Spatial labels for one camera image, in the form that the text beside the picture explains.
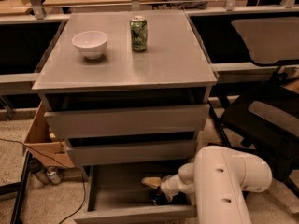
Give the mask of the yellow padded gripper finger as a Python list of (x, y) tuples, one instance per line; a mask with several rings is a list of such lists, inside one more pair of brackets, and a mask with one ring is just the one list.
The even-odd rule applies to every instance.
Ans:
[(160, 177), (144, 177), (141, 180), (141, 183), (143, 185), (146, 185), (148, 187), (151, 187), (153, 189), (157, 189), (160, 187), (162, 182), (162, 179)]

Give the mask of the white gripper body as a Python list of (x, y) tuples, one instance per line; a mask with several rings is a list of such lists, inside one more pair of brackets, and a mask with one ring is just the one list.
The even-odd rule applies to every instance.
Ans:
[(171, 202), (182, 191), (182, 181), (179, 175), (165, 176), (162, 179), (160, 189), (166, 196), (166, 199)]

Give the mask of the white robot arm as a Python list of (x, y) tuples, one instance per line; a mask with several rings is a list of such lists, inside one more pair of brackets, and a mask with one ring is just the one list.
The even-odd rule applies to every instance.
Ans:
[(243, 193), (261, 193), (272, 183), (269, 165), (256, 155), (206, 146), (175, 175), (145, 177), (141, 183), (168, 201), (179, 193), (195, 196), (199, 224), (252, 224)]

